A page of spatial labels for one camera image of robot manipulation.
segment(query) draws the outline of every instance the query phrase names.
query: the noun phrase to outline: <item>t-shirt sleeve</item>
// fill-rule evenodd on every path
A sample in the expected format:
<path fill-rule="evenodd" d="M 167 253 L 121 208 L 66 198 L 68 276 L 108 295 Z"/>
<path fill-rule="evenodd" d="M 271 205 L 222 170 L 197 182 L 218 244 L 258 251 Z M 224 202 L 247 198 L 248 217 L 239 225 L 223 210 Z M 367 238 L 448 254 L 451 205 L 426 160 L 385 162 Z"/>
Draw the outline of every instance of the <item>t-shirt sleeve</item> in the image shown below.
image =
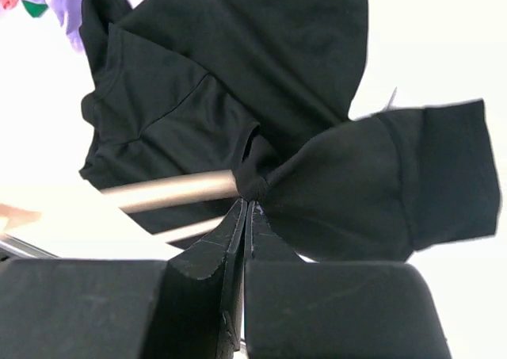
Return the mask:
<path fill-rule="evenodd" d="M 501 195 L 482 101 L 345 123 L 267 173 L 276 152 L 261 140 L 234 168 L 238 190 L 310 258 L 404 261 L 496 231 Z"/>

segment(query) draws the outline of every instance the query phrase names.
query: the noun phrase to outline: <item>red cloth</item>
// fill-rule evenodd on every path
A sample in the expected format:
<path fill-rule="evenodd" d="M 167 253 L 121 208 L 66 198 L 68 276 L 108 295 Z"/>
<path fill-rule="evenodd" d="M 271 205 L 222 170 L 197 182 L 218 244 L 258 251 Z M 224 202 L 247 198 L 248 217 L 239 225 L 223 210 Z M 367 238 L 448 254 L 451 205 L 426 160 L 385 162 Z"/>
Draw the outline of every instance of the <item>red cloth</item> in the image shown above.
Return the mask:
<path fill-rule="evenodd" d="M 19 0 L 0 0 L 0 4 L 2 4 L 2 8 L 4 10 L 11 10 L 16 7 Z"/>

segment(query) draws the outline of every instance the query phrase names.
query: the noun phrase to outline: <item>black foam block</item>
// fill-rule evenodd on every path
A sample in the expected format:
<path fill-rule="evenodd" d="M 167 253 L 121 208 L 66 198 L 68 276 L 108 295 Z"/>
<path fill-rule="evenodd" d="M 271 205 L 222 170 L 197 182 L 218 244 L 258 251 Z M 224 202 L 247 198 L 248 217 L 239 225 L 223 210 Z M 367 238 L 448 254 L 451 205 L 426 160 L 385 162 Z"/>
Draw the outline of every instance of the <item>black foam block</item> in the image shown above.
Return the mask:
<path fill-rule="evenodd" d="M 11 259 L 0 266 L 0 357 L 139 359 L 165 262 Z"/>
<path fill-rule="evenodd" d="M 388 262 L 246 262 L 250 359 L 449 359 L 428 287 Z"/>

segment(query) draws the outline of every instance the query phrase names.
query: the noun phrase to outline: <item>black fabric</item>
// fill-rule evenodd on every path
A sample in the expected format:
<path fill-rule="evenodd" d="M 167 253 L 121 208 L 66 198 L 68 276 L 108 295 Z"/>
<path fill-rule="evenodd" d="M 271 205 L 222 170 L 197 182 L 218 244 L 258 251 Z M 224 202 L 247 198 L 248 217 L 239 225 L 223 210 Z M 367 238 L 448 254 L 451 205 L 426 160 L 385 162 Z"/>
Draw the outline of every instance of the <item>black fabric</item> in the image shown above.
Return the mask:
<path fill-rule="evenodd" d="M 500 190 L 483 111 L 474 101 L 343 124 L 267 175 L 248 161 L 276 152 L 252 143 L 259 151 L 235 171 L 238 190 L 318 260 L 404 261 L 433 244 L 493 235 Z"/>
<path fill-rule="evenodd" d="M 348 120 L 368 0 L 146 0 L 118 25 L 213 74 L 288 158 Z"/>
<path fill-rule="evenodd" d="M 232 169 L 273 230 L 321 260 L 406 260 L 494 233 L 481 101 L 348 121 L 367 0 L 83 0 L 82 12 L 96 90 L 81 175 L 95 187 Z M 232 201 L 132 218 L 159 232 Z"/>
<path fill-rule="evenodd" d="M 83 0 L 82 19 L 96 90 L 81 175 L 99 189 L 230 169 L 253 131 L 289 157 L 347 119 L 366 60 L 367 0 Z M 231 203 L 132 218 L 160 232 Z"/>

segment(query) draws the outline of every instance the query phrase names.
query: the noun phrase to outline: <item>fabric fold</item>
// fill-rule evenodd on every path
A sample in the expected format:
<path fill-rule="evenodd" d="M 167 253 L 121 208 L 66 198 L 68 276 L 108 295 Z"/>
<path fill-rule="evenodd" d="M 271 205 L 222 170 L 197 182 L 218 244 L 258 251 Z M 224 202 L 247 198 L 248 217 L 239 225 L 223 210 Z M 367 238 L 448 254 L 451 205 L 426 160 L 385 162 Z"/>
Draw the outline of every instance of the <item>fabric fold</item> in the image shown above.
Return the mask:
<path fill-rule="evenodd" d="M 268 173 L 347 120 L 366 61 L 368 0 L 124 3 L 82 2 L 96 89 L 82 102 L 95 133 L 81 175 L 95 187 L 231 169 L 259 143 L 275 160 L 252 170 Z M 230 204 L 132 218 L 160 232 Z"/>
<path fill-rule="evenodd" d="M 433 244 L 491 236 L 500 189 L 483 113 L 475 101 L 343 124 L 262 180 L 236 170 L 238 190 L 264 193 L 273 230 L 317 260 L 405 261 Z M 257 193 L 243 185 L 262 182 Z"/>

